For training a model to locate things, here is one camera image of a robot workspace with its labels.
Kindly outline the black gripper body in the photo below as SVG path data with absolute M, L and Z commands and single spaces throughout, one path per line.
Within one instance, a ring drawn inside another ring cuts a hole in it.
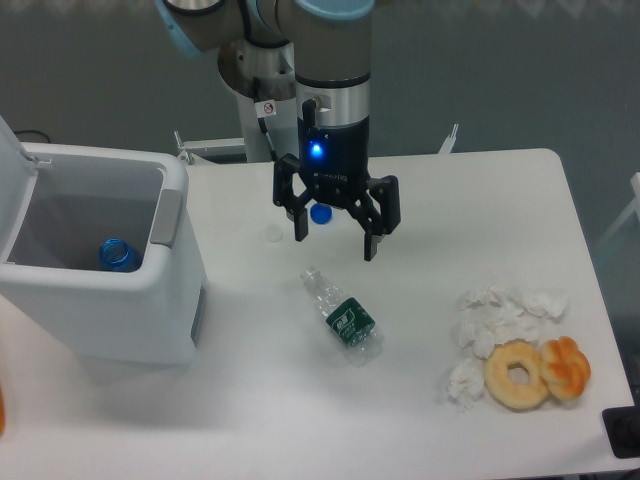
M 366 194 L 369 177 L 369 119 L 350 125 L 321 126 L 318 102 L 302 103 L 298 119 L 299 176 L 314 200 L 353 209 Z

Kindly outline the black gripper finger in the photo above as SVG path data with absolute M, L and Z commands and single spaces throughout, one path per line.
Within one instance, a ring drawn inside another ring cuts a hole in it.
M 300 195 L 294 192 L 294 177 L 298 176 L 305 189 Z M 287 153 L 274 162 L 273 203 L 286 210 L 288 218 L 294 224 L 294 237 L 298 242 L 308 235 L 309 189 L 306 171 L 301 161 L 293 154 Z
M 371 261 L 382 238 L 401 222 L 399 180 L 361 178 L 346 185 L 344 196 L 345 209 L 364 231 L 364 260 Z

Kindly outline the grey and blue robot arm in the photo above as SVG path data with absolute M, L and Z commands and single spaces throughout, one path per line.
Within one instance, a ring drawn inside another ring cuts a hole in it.
M 247 156 L 274 164 L 273 201 L 302 240 L 307 205 L 347 211 L 371 260 L 401 220 L 396 177 L 368 171 L 372 1 L 160 1 L 189 55 L 216 51 Z

